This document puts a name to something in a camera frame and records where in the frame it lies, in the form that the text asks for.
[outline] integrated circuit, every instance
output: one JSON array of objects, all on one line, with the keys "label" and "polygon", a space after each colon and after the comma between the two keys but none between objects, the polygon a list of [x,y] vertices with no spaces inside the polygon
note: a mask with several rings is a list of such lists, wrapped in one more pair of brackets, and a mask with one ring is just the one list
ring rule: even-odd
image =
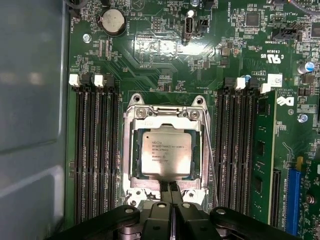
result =
[{"label": "integrated circuit", "polygon": [[245,18],[245,25],[247,27],[259,27],[260,14],[258,12],[248,12]]},{"label": "integrated circuit", "polygon": [[314,22],[311,25],[311,37],[320,38],[320,22]]},{"label": "integrated circuit", "polygon": [[261,114],[261,115],[265,115],[267,114],[267,99],[266,98],[263,98],[263,99],[259,99],[258,101],[258,114]]},{"label": "integrated circuit", "polygon": [[265,154],[265,145],[266,143],[263,141],[257,141],[256,143],[256,153],[260,156]]},{"label": "integrated circuit", "polygon": [[188,177],[191,156],[192,137],[183,130],[162,126],[142,136],[141,172],[145,176]]}]

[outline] black memory slot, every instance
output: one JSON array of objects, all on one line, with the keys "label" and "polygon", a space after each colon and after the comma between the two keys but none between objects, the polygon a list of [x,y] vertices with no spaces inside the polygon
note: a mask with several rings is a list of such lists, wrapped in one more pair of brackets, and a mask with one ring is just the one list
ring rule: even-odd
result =
[{"label": "black memory slot", "polygon": [[117,149],[118,149],[118,95],[114,89],[110,89],[108,102],[108,119],[109,119],[109,197],[108,209],[112,210],[116,207],[116,174],[117,174]]},{"label": "black memory slot", "polygon": [[236,95],[233,101],[233,124],[231,137],[231,174],[230,174],[230,201],[229,208],[237,208],[237,193],[238,193],[238,161],[239,161],[239,138],[241,124],[241,97]]},{"label": "black memory slot", "polygon": [[94,112],[95,105],[94,105],[94,96],[93,93],[86,93],[87,94],[87,104],[86,104],[86,116],[85,116],[85,135],[84,135],[84,142],[85,142],[85,161],[83,161],[83,181],[85,182],[84,186],[84,194],[85,197],[83,198],[83,207],[84,207],[84,214],[83,220],[86,221],[91,218],[91,198],[92,198],[92,188],[91,188],[91,159],[92,159],[92,140],[93,134],[92,129],[94,122],[92,122],[92,112]]},{"label": "black memory slot", "polygon": [[[222,129],[222,115],[223,115],[223,96],[219,94],[217,96],[216,101],[216,112],[215,112],[215,141],[214,141],[214,164],[215,164],[215,178],[216,178],[216,184],[217,184],[217,193],[218,197],[220,197],[220,175],[221,175],[221,169],[220,169],[220,151],[221,151],[221,129]],[[213,207],[218,207],[215,205],[215,202],[212,201]]]},{"label": "black memory slot", "polygon": [[230,114],[230,96],[224,95],[222,101],[222,133],[221,133],[221,151],[220,151],[220,176],[219,176],[219,205],[226,207],[226,192],[227,188],[227,149],[228,149],[228,133],[229,133],[229,114]]},{"label": "black memory slot", "polygon": [[237,154],[238,154],[238,160],[237,160],[237,176],[236,176],[236,181],[237,181],[237,193],[236,193],[236,211],[240,211],[241,209],[241,202],[242,202],[242,197],[243,197],[243,192],[242,192],[242,176],[243,176],[243,151],[242,149],[246,147],[244,143],[244,132],[245,132],[245,112],[246,112],[246,97],[241,95],[239,96],[239,111],[240,111],[240,119],[239,119],[239,143],[238,143],[238,149],[237,149]]},{"label": "black memory slot", "polygon": [[234,102],[235,97],[233,95],[229,96],[229,113],[227,119],[227,145],[226,145],[226,161],[225,161],[225,205],[224,207],[229,206],[230,202],[230,185],[231,185],[231,177],[232,177],[232,137],[233,137],[233,124],[234,124]]},{"label": "black memory slot", "polygon": [[253,96],[247,95],[244,99],[244,132],[243,132],[243,148],[242,148],[242,174],[241,174],[241,198],[240,212],[248,214],[249,194],[250,194],[250,175],[251,175],[251,156],[252,156],[252,140],[253,140]]},{"label": "black memory slot", "polygon": [[76,95],[76,113],[75,113],[75,223],[81,223],[81,189],[82,189],[82,152],[83,152],[83,106],[84,106],[84,94]]},{"label": "black memory slot", "polygon": [[106,125],[107,125],[107,95],[101,93],[99,95],[99,120],[100,125],[98,128],[98,161],[97,161],[97,214],[105,212],[104,201],[104,174],[105,174],[105,156],[106,152]]}]

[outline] capacitor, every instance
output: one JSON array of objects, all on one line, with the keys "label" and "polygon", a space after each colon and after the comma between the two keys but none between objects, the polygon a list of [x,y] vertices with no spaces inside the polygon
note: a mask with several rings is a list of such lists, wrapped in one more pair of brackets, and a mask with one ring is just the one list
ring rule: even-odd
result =
[{"label": "capacitor", "polygon": [[200,4],[200,0],[190,0],[190,4],[193,7],[198,7]]},{"label": "capacitor", "polygon": [[312,72],[314,69],[315,69],[314,63],[311,61],[308,61],[306,63],[302,63],[301,65],[299,65],[298,72],[300,74],[306,74],[308,72]]},{"label": "capacitor", "polygon": [[124,14],[118,9],[107,9],[98,17],[98,25],[112,37],[123,34],[127,28],[127,20]]}]

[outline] black pcie slot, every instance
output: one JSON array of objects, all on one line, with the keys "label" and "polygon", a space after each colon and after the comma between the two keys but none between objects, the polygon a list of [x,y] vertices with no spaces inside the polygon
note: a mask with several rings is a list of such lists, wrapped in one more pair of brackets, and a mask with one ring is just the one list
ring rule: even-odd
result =
[{"label": "black pcie slot", "polygon": [[109,210],[116,207],[116,174],[118,156],[118,95],[114,89],[108,93],[108,119],[109,119]]},{"label": "black pcie slot", "polygon": [[279,224],[279,196],[280,196],[281,171],[273,169],[272,177],[272,200],[270,225],[277,228]]},{"label": "black pcie slot", "polygon": [[230,174],[230,201],[229,208],[237,210],[238,201],[238,162],[241,131],[241,96],[236,95],[233,101],[233,124],[231,137],[231,174]]},{"label": "black pcie slot", "polygon": [[[221,192],[221,187],[220,187],[220,178],[219,176],[221,175],[221,159],[220,159],[220,151],[221,151],[221,126],[223,124],[222,122],[222,115],[223,115],[223,100],[224,96],[219,94],[217,96],[217,101],[215,103],[216,107],[216,113],[215,113],[215,141],[214,141],[214,163],[215,163],[215,178],[216,178],[216,183],[217,183],[217,193],[218,193],[218,199],[220,198],[220,192]],[[215,205],[215,201],[212,201],[212,206],[213,207],[218,207]]]}]

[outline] screw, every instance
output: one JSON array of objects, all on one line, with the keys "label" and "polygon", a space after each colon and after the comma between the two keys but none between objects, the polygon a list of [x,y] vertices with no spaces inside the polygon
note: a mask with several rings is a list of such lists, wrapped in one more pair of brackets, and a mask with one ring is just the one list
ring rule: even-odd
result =
[{"label": "screw", "polygon": [[90,35],[90,34],[87,34],[87,33],[83,34],[82,40],[83,40],[86,44],[90,43],[91,40],[92,40],[91,35]]},{"label": "screw", "polygon": [[189,203],[184,203],[184,204],[182,204],[182,207],[189,209],[191,207],[191,205]]},{"label": "screw", "polygon": [[147,115],[146,109],[144,109],[144,108],[142,108],[142,107],[139,107],[139,108],[136,110],[136,116],[137,116],[138,118],[144,118],[146,115]]},{"label": "screw", "polygon": [[305,123],[306,121],[308,121],[308,116],[305,115],[305,114],[299,114],[298,116],[298,122],[303,124]]},{"label": "screw", "polygon": [[314,196],[310,195],[310,194],[307,194],[305,196],[305,201],[307,204],[314,204],[315,203],[315,198]]},{"label": "screw", "polygon": [[220,215],[225,215],[226,214],[226,211],[223,210],[223,209],[217,209],[216,212]]},{"label": "screw", "polygon": [[160,204],[158,204],[158,207],[159,207],[159,208],[161,208],[161,209],[163,209],[163,208],[165,208],[165,207],[166,207],[166,205],[165,205],[165,204],[163,204],[163,203],[160,203]]},{"label": "screw", "polygon": [[191,119],[198,119],[200,116],[199,112],[197,110],[193,110],[191,113],[190,113],[190,118]]}]

